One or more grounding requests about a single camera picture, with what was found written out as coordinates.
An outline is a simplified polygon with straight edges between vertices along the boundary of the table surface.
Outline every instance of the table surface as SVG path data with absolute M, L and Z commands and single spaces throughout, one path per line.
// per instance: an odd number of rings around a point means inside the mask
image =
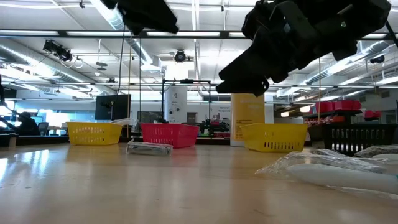
M 397 205 L 254 175 L 283 154 L 228 146 L 124 153 L 125 144 L 0 152 L 1 223 L 397 223 Z

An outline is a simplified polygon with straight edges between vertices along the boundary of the chair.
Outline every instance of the chair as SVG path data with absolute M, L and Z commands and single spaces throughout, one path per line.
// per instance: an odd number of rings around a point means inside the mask
M 47 134 L 47 129 L 49 128 L 49 123 L 41 122 L 37 127 L 39 128 L 40 135 L 45 136 Z

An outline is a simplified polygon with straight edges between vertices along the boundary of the yellow container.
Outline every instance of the yellow container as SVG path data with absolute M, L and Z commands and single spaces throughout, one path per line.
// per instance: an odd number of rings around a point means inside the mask
M 244 147 L 259 152 L 302 151 L 307 124 L 250 124 L 241 126 Z
M 69 142 L 74 145 L 106 146 L 119 143 L 122 126 L 108 123 L 67 122 Z

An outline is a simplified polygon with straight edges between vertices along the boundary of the computer monitor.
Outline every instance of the computer monitor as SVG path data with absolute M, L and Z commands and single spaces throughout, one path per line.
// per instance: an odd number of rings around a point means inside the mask
M 128 118 L 131 95 L 97 96 L 95 120 L 117 120 Z

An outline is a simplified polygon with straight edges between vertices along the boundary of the yellow label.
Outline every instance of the yellow label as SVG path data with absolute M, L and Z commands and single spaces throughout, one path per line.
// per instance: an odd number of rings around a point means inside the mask
M 232 140 L 243 141 L 241 126 L 265 123 L 264 95 L 232 94 Z

